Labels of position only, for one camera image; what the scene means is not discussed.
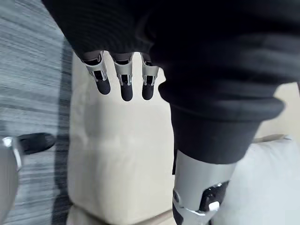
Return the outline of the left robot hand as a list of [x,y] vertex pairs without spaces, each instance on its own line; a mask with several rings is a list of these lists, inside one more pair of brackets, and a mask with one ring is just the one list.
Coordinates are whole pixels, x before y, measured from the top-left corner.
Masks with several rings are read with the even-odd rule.
[[300,80],[297,0],[45,0],[74,52],[94,66],[141,52],[163,69],[174,133],[172,211],[204,225],[220,208],[260,124]]

